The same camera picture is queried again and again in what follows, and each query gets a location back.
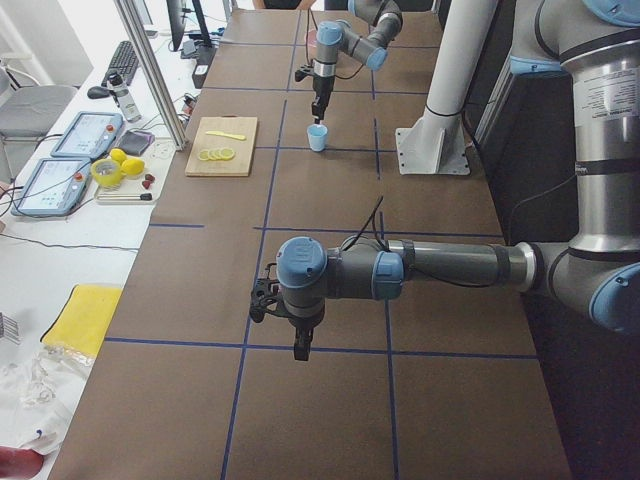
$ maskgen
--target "black keyboard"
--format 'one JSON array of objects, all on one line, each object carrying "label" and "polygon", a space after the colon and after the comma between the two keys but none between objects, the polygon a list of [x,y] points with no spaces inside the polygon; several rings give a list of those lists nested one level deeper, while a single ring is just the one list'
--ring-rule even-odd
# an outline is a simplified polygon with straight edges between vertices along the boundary
[{"label": "black keyboard", "polygon": [[113,53],[113,57],[111,57],[109,68],[107,68],[104,74],[101,85],[103,87],[107,86],[107,78],[109,78],[109,75],[114,71],[120,74],[127,85],[131,85],[137,68],[138,57],[136,56],[136,52],[133,51],[133,45],[129,40],[123,40]]}]

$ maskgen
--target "brown tabletop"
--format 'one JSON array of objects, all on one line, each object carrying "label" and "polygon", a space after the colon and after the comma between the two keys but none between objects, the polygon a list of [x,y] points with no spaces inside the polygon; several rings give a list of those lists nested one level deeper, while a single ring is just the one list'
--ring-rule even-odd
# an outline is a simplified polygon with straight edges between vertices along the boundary
[{"label": "brown tabletop", "polygon": [[176,154],[50,478],[570,478],[513,291],[415,282],[391,302],[329,300],[309,362],[286,320],[249,321],[285,240],[336,246],[379,195],[386,238],[502,242],[479,165],[398,172],[394,131],[422,115],[436,17],[406,14],[382,70],[336,81],[323,153],[307,147],[311,80],[293,80],[305,31],[298,11],[234,12],[187,135],[204,116],[257,116],[251,175],[187,178]]}]

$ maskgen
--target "yellow towel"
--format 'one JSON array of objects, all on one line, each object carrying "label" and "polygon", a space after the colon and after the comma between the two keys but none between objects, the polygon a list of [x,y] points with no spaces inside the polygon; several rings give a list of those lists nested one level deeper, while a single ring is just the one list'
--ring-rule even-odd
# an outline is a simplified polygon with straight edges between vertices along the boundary
[{"label": "yellow towel", "polygon": [[96,358],[121,294],[118,287],[76,285],[40,341]]}]

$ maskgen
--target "blue lid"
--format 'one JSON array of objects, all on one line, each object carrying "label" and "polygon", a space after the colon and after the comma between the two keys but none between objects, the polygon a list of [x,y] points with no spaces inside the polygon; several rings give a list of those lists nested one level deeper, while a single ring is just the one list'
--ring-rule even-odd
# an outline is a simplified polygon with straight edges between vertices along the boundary
[{"label": "blue lid", "polygon": [[640,333],[640,263],[618,270],[591,298],[589,316],[619,333]]},{"label": "blue lid", "polygon": [[640,27],[638,0],[582,0],[601,20],[620,27]]},{"label": "blue lid", "polygon": [[374,72],[380,70],[380,67],[382,67],[384,61],[387,59],[387,55],[388,52],[384,48],[376,48],[373,52],[371,52],[369,58],[367,58],[367,67],[369,67]]},{"label": "blue lid", "polygon": [[342,41],[342,27],[338,22],[322,22],[318,27],[316,41],[323,45],[335,45]]},{"label": "blue lid", "polygon": [[393,252],[380,252],[371,275],[371,293],[374,300],[392,300],[402,292],[404,266],[402,257]]},{"label": "blue lid", "polygon": [[560,66],[560,62],[556,60],[520,58],[513,55],[509,57],[509,60],[511,73],[515,76],[559,77],[567,74]]},{"label": "blue lid", "polygon": [[322,245],[310,237],[294,237],[282,244],[278,255],[277,275],[287,288],[304,288],[317,281],[327,266]]}]

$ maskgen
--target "black mouse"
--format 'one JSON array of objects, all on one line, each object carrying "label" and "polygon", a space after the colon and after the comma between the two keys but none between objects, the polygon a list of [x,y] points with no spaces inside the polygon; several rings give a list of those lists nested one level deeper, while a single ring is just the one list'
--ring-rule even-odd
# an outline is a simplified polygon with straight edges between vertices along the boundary
[{"label": "black mouse", "polygon": [[107,87],[102,87],[100,85],[96,87],[91,87],[87,90],[87,97],[94,100],[96,98],[106,98],[109,96],[109,89]]}]

